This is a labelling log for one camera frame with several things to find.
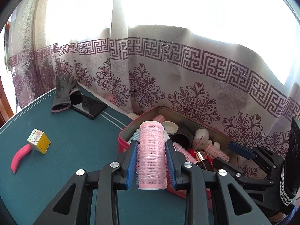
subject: black cup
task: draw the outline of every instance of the black cup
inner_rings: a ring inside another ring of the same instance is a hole
[[[194,134],[184,123],[178,125],[177,132],[171,137],[173,142],[177,142],[186,150],[191,148],[193,139]]]

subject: smartphone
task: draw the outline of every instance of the smartphone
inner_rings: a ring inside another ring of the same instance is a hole
[[[72,105],[72,108],[90,119],[94,119],[107,107],[107,104],[100,100],[95,100],[85,95],[81,95],[81,97],[80,100]]]

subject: curtain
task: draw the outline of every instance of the curtain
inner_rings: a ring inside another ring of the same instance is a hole
[[[282,0],[23,0],[11,27],[21,107],[70,73],[128,113],[166,106],[282,157],[300,119],[300,30]]]

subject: yellow box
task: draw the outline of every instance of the yellow box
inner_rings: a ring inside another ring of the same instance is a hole
[[[37,129],[33,129],[27,141],[32,146],[32,148],[43,154],[46,153],[51,143],[45,133]]]

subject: pink hair roller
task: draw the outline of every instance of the pink hair roller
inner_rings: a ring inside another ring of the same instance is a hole
[[[214,158],[220,157],[224,161],[229,162],[229,156],[227,156],[225,153],[214,147],[211,143],[208,144],[208,147],[206,147],[204,151]]]
[[[27,144],[15,154],[15,156],[13,157],[13,161],[10,165],[10,168],[13,171],[13,173],[16,173],[20,160],[29,152],[31,152],[31,146],[30,144]]]
[[[185,156],[185,158],[186,158],[186,160],[187,160],[188,162],[191,162],[191,163],[194,163],[194,164],[196,164],[196,163],[198,162],[198,161],[197,161],[194,157],[192,157],[192,156],[190,155],[190,153],[189,153],[186,149],[184,149],[180,144],[178,144],[177,142],[174,142],[173,145],[174,145],[175,150],[176,150],[177,152],[181,152],[181,153],[184,154],[184,156]]]
[[[167,172],[163,126],[156,121],[147,121],[141,124],[140,129],[136,163],[139,189],[165,189]]]
[[[162,124],[165,121],[165,117],[163,115],[157,115],[152,121],[157,121]]]

